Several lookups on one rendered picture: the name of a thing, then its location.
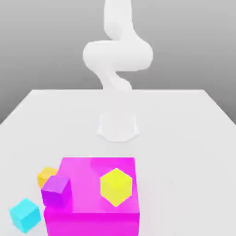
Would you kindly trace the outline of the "small cyan cube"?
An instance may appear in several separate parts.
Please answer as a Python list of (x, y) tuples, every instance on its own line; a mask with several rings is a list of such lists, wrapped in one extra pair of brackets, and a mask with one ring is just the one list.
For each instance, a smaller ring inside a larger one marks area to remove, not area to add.
[(13, 225), (22, 233), (27, 233), (41, 221), (39, 207), (28, 198), (11, 208), (9, 214)]

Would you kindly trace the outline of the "small purple cube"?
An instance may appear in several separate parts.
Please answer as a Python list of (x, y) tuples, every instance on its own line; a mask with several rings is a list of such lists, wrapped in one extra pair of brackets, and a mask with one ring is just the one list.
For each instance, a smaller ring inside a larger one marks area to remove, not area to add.
[(51, 176), (41, 189), (46, 207), (64, 207), (71, 198), (71, 181), (64, 176)]

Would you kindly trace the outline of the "large magenta box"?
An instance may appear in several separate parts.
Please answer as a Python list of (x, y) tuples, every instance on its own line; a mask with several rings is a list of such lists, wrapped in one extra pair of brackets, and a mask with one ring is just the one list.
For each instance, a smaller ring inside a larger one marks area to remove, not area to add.
[[(100, 194), (100, 178), (115, 168), (133, 179), (132, 196), (118, 207)], [(63, 157), (58, 174), (71, 180), (72, 196), (63, 208), (45, 208), (48, 236), (139, 236), (133, 157)]]

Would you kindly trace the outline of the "small yellow cube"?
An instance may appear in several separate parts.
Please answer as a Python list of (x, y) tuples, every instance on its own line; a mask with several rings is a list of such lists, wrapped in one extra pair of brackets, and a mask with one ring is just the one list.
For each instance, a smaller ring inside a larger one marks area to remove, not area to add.
[(100, 194), (114, 207), (132, 196), (133, 178), (115, 168), (100, 178)]

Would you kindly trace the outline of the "small orange cube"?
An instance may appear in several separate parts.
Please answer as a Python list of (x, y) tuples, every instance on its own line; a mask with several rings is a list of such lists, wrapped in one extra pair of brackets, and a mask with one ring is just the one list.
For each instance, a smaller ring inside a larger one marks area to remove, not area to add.
[(45, 167), (38, 175), (37, 175), (37, 181), (38, 186), (41, 189), (46, 181), (51, 177), (55, 176), (58, 172), (58, 169), (52, 168), (52, 167)]

